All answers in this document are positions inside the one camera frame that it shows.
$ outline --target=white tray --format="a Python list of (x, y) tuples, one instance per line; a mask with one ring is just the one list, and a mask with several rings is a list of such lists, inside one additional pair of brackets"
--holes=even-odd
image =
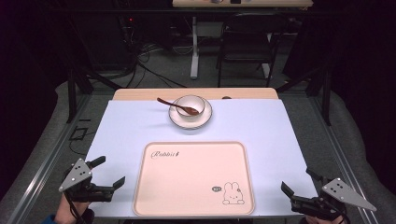
[(253, 211), (245, 148), (238, 142), (150, 143), (134, 196), (139, 216), (238, 216)]

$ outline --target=sleeve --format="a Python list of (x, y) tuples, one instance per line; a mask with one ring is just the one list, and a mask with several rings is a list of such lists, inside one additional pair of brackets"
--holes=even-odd
[(44, 221), (41, 222), (41, 224), (56, 224), (56, 222), (54, 222), (53, 219), (55, 219), (55, 215), (47, 216), (47, 218), (44, 219)]

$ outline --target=white bowl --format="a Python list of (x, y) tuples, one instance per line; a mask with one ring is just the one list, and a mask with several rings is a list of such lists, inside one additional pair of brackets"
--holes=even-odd
[(205, 101), (201, 97), (196, 95), (182, 96), (175, 101), (175, 104), (192, 107), (198, 111), (198, 115), (190, 115), (182, 108), (176, 107), (177, 113), (185, 120), (191, 120), (191, 121), (197, 120), (202, 116), (202, 114), (205, 111)]

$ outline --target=wooden spoon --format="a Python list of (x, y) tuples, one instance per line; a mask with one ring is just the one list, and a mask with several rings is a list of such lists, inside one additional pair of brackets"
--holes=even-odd
[(176, 106), (176, 107), (178, 107), (178, 108), (180, 108), (180, 109), (186, 111), (186, 113), (188, 113), (189, 115), (195, 116), (195, 115), (198, 115), (198, 114), (199, 114), (198, 110), (196, 110), (196, 109), (194, 109), (194, 108), (192, 108), (192, 107), (181, 106), (181, 105), (175, 105), (175, 104), (169, 103), (169, 102), (167, 102), (167, 101), (161, 99), (160, 97), (157, 98), (157, 101), (160, 102), (160, 103), (163, 103), (163, 104), (165, 104), (165, 105)]

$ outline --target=cartoon rabbit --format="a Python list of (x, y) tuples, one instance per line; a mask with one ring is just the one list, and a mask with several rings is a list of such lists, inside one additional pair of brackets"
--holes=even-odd
[(228, 182), (225, 184), (224, 189), (225, 189), (224, 201), (223, 201), (224, 204), (243, 204), (243, 203), (245, 203), (238, 183), (233, 182), (231, 184), (230, 182)]

